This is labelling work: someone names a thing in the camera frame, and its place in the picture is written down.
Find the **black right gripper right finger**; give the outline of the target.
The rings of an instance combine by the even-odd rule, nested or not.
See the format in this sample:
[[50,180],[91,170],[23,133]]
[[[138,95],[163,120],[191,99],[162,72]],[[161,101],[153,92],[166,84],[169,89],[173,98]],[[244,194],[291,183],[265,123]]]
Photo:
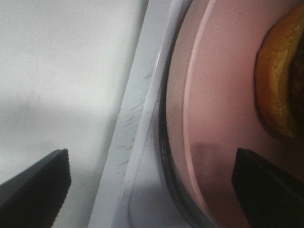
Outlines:
[[231,182],[250,227],[304,226],[304,183],[254,151],[238,148]]

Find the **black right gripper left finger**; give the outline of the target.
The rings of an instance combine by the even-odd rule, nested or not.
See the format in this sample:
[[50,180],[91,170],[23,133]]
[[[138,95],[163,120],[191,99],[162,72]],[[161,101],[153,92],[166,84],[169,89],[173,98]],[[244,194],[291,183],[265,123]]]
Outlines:
[[1,184],[0,226],[52,227],[70,185],[68,150],[55,150]]

